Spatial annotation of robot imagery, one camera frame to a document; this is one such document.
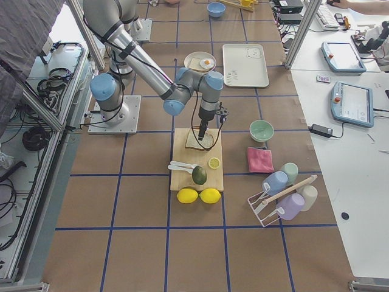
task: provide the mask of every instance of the person's hand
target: person's hand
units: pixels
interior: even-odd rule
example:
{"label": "person's hand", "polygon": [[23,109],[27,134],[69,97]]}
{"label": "person's hand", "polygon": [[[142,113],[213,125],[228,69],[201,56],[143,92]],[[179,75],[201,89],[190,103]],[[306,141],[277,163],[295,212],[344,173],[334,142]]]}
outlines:
{"label": "person's hand", "polygon": [[332,6],[341,8],[341,9],[347,9],[350,7],[349,1],[348,0],[338,0],[338,1],[333,1]]}

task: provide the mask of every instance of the tablet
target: tablet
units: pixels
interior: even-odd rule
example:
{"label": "tablet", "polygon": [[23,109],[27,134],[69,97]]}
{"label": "tablet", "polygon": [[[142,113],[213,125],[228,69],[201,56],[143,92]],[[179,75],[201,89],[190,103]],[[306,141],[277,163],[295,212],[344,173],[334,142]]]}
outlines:
{"label": "tablet", "polygon": [[334,72],[361,74],[366,72],[358,53],[351,43],[322,43],[322,52]]}
{"label": "tablet", "polygon": [[374,125],[372,89],[336,82],[331,95],[331,112],[335,120],[371,128]]}

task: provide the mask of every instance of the gray fabric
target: gray fabric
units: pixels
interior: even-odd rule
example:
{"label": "gray fabric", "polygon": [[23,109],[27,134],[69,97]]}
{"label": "gray fabric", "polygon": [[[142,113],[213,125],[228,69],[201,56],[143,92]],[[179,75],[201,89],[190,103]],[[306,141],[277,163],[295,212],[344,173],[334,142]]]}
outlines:
{"label": "gray fabric", "polygon": [[[0,0],[0,59],[25,81],[41,52],[64,0]],[[22,97],[11,75],[0,67],[0,137]]]}

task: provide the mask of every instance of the spoon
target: spoon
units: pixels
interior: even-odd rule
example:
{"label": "spoon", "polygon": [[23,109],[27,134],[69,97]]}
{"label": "spoon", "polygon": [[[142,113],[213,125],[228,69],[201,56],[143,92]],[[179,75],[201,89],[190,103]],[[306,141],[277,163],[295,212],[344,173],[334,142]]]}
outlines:
{"label": "spoon", "polygon": [[181,167],[181,166],[177,166],[177,165],[171,165],[171,164],[168,165],[168,169],[170,169],[170,170],[183,170],[183,171],[188,172],[190,174],[192,174],[192,172],[193,172],[193,169],[187,169],[185,167]]}
{"label": "spoon", "polygon": [[196,166],[199,166],[198,164],[189,164],[189,163],[184,163],[179,161],[170,161],[170,165],[188,167],[190,169],[194,169]]}

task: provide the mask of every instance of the plate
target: plate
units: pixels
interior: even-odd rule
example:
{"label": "plate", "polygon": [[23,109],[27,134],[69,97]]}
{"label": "plate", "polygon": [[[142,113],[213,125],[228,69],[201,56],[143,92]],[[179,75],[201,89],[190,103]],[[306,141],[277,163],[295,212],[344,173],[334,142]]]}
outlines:
{"label": "plate", "polygon": [[225,85],[258,88],[269,85],[260,44],[224,44],[222,50]]}
{"label": "plate", "polygon": [[[204,69],[200,65],[201,60],[204,60],[204,59],[212,59],[215,64],[210,69]],[[214,70],[214,68],[216,67],[216,59],[214,58],[213,55],[211,55],[210,53],[207,53],[207,52],[193,52],[185,57],[184,66],[185,66],[185,68],[189,68],[189,69],[192,69],[194,71],[206,73],[206,72]]]}

